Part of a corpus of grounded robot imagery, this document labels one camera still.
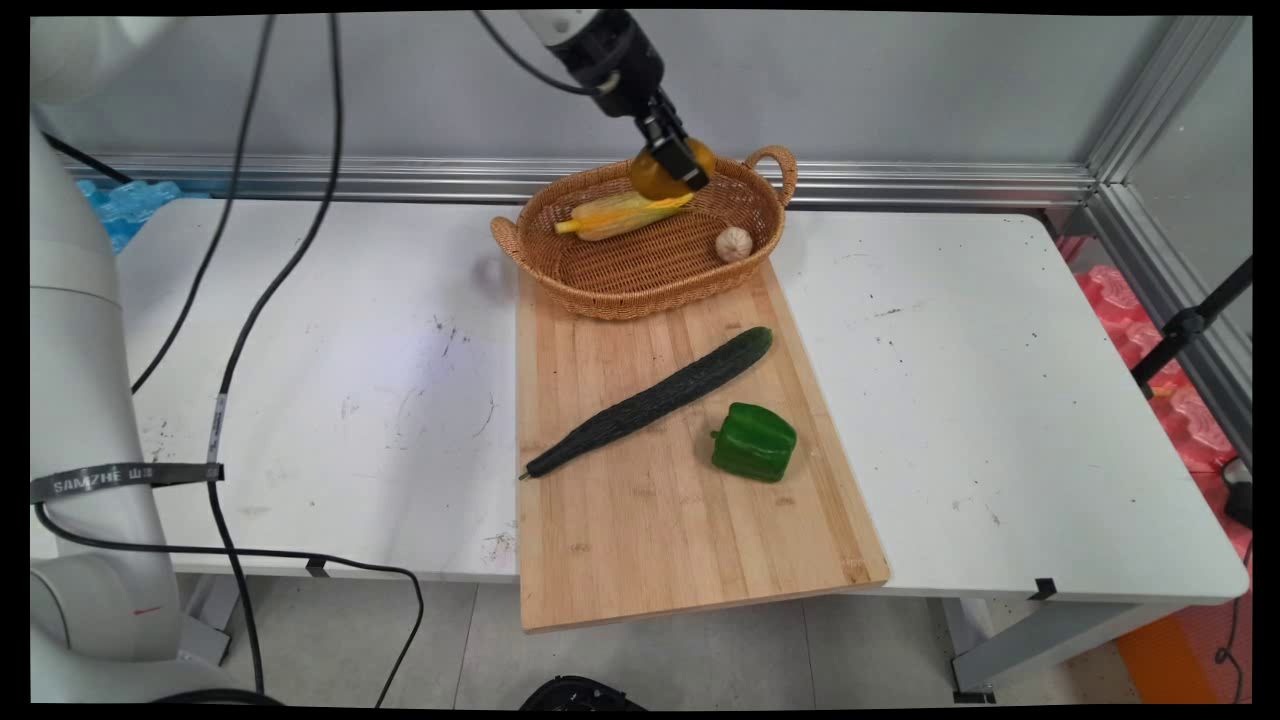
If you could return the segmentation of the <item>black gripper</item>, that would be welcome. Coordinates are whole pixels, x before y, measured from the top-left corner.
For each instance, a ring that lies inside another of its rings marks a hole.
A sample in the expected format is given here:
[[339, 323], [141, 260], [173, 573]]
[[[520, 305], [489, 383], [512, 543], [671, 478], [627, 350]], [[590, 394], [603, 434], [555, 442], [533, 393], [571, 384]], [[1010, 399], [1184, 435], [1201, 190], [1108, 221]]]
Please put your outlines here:
[[692, 193], [710, 183], [713, 154], [658, 95], [666, 63], [631, 13], [595, 12], [547, 49], [582, 87], [599, 91], [595, 102], [608, 117], [635, 117], [641, 193]]

